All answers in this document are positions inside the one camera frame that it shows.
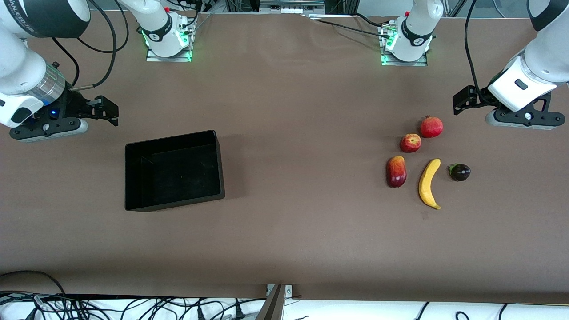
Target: black box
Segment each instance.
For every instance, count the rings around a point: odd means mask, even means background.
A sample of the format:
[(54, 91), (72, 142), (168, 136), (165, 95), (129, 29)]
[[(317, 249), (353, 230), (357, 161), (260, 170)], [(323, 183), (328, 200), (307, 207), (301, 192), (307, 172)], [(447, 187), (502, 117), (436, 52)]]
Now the black box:
[(215, 131), (125, 146), (125, 209), (149, 212), (224, 197)]

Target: table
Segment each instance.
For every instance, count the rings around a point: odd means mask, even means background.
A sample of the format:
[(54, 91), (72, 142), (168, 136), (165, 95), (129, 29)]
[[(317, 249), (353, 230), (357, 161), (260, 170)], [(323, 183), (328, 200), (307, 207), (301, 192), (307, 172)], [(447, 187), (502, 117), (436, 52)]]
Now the table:
[[(569, 125), (492, 127), (490, 108), (453, 116), (452, 95), (472, 83), (463, 19), (441, 20), (428, 67), (405, 68), (381, 65), (377, 38), (299, 15), (214, 15), (193, 62), (146, 63), (128, 16), (111, 77), (83, 91), (118, 104), (119, 127), (89, 120), (87, 134), (32, 144), (0, 135), (0, 271), (40, 269), (75, 293), (252, 297), (283, 282), (310, 299), (567, 300)], [(83, 38), (108, 49), (109, 33), (93, 13)], [(480, 82), (533, 37), (526, 19), (474, 19)], [(81, 64), (78, 85), (103, 76), (109, 55), (62, 43)], [(73, 77), (49, 39), (30, 45)], [(563, 111), (569, 91), (553, 99)], [(388, 188), (386, 161), (428, 114), (445, 132), (406, 155), (406, 184)], [(209, 129), (224, 200), (124, 210), (125, 144)], [(437, 173), (440, 211), (417, 194), (433, 158), (472, 168), (463, 183)], [(53, 291), (22, 281), (2, 286)]]

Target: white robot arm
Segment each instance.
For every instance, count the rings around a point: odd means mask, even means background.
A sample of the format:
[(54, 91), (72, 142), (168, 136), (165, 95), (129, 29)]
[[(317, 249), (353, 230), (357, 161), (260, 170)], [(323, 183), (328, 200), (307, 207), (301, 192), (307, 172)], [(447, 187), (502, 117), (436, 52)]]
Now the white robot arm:
[(454, 114), (491, 105), (496, 107), (486, 117), (491, 125), (550, 130), (565, 122), (548, 108), (551, 91), (569, 81), (569, 0), (527, 0), (527, 8), (537, 37), (487, 88), (467, 86), (454, 95)]
[(427, 52), (432, 32), (443, 12), (440, 0), (413, 0), (409, 14), (395, 21), (397, 37), (386, 49), (401, 61), (417, 61)]
[[(187, 17), (167, 12), (157, 0), (119, 1), (136, 17), (157, 56), (174, 56), (188, 46)], [(0, 122), (16, 128), (10, 131), (13, 138), (37, 141), (83, 133), (84, 117), (118, 125), (116, 105), (102, 96), (83, 99), (56, 67), (22, 41), (78, 38), (89, 21), (87, 0), (0, 0)]]

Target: metal bracket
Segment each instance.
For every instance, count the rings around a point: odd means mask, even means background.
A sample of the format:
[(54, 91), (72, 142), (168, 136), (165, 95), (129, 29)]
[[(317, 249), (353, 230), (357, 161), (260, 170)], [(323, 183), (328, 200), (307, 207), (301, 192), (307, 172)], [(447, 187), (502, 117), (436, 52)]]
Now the metal bracket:
[(397, 21), (390, 20), (389, 23), (384, 23), (383, 26), (377, 27), (377, 33), (380, 35), (388, 35), (389, 38), (378, 37), (380, 40), (381, 50), (381, 65), (402, 65), (407, 67), (426, 67), (427, 66), (427, 53), (423, 53), (421, 58), (417, 61), (407, 62), (397, 59), (388, 48), (393, 48), (397, 41)]
[[(275, 287), (275, 285), (267, 285), (267, 297), (271, 294), (274, 287)], [(285, 285), (284, 289), (285, 289), (284, 298), (285, 299), (292, 298), (292, 285)]]
[(268, 285), (269, 297), (263, 304), (255, 320), (282, 320), (285, 299), (292, 297), (291, 285)]
[(193, 22), (186, 26), (185, 28), (180, 29), (180, 40), (183, 42), (187, 42), (188, 46), (183, 48), (178, 54), (171, 56), (171, 57), (161, 57), (157, 56), (150, 50), (150, 46), (148, 44), (148, 40), (145, 38), (146, 47), (148, 48), (146, 51), (146, 61), (149, 62), (191, 62), (193, 56), (193, 44), (196, 41), (196, 30), (197, 30), (197, 18), (193, 19)]

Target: banana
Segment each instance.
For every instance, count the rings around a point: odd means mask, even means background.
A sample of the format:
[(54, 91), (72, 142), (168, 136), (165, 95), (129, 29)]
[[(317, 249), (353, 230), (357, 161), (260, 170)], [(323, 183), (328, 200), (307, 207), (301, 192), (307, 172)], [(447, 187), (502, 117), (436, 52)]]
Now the banana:
[(435, 197), (433, 197), (431, 192), (431, 182), (432, 177), (435, 175), (435, 172), (440, 167), (440, 159), (433, 159), (431, 162), (428, 163), (427, 167), (423, 171), (421, 175), (421, 179), (419, 181), (419, 196), (423, 202), (435, 209), (440, 209), (440, 206), (435, 202)]

